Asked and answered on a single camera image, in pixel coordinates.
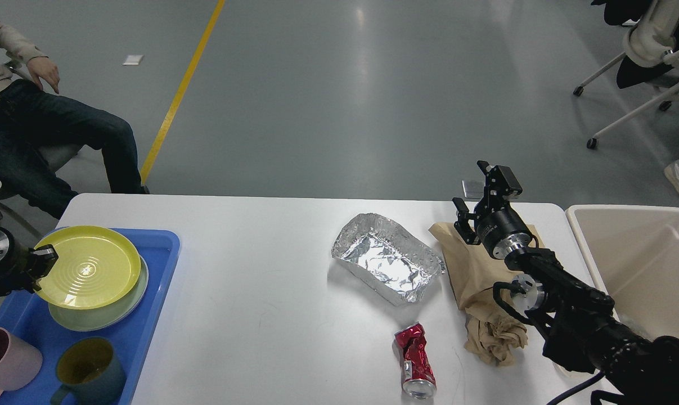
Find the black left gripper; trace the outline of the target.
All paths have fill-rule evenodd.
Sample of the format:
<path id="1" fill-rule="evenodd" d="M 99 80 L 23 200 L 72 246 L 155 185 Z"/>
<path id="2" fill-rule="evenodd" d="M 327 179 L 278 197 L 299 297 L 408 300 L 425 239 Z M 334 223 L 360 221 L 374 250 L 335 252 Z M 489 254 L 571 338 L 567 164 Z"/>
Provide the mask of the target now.
<path id="1" fill-rule="evenodd" d="M 0 297 L 13 291 L 40 291 L 40 280 L 49 274 L 58 258 L 53 246 L 29 249 L 0 227 Z"/>

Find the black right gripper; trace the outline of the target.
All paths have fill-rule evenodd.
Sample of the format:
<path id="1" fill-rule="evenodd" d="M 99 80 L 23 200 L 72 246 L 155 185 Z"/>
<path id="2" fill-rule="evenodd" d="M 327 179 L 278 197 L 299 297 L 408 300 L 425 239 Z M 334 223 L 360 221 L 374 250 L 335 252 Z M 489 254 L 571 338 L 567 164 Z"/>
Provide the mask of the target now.
<path id="1" fill-rule="evenodd" d="M 510 203 L 522 194 L 523 188 L 508 166 L 490 165 L 487 161 L 476 164 L 485 176 L 483 197 L 474 213 L 465 200 L 452 198 L 457 211 L 454 228 L 467 245 L 483 244 L 493 259 L 505 259 L 534 240 L 534 234 Z M 475 221 L 475 228 L 470 221 Z"/>

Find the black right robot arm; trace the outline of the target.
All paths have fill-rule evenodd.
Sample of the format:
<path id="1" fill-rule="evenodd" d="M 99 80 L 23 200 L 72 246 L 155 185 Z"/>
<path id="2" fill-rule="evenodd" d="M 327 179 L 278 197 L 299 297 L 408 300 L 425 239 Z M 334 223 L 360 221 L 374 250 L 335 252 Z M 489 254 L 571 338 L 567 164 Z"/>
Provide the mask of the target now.
<path id="1" fill-rule="evenodd" d="M 592 404 L 679 404 L 679 339 L 651 341 L 617 321 L 613 298 L 566 272 L 511 207 L 523 191 L 511 169 L 483 160 L 477 165 L 485 177 L 483 197 L 473 210 L 453 198 L 454 227 L 466 244 L 484 246 L 518 272 L 510 282 L 493 283 L 494 302 L 539 331 L 543 356 L 568 371 L 592 374 L 552 403 L 606 379 L 616 392 L 594 390 Z"/>

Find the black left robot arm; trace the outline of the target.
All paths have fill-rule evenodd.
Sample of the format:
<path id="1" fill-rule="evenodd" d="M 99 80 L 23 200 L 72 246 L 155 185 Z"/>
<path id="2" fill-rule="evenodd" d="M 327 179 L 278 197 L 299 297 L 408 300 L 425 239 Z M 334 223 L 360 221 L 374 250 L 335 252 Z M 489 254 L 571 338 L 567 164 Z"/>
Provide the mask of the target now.
<path id="1" fill-rule="evenodd" d="M 13 291 L 41 291 L 41 279 L 49 274 L 58 258 L 51 244 L 28 248 L 16 241 L 7 229 L 0 227 L 0 297 Z"/>

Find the person's bare hand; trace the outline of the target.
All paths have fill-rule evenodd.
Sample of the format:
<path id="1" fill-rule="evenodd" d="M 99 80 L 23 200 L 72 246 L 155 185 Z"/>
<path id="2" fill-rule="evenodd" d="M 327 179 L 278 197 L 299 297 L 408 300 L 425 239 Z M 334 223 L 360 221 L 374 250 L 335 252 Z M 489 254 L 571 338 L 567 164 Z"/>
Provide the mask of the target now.
<path id="1" fill-rule="evenodd" d="M 33 57 L 26 63 L 26 68 L 38 89 L 43 91 L 43 83 L 46 83 L 55 95 L 61 94 L 59 90 L 59 82 L 61 81 L 59 67 L 49 57 Z"/>

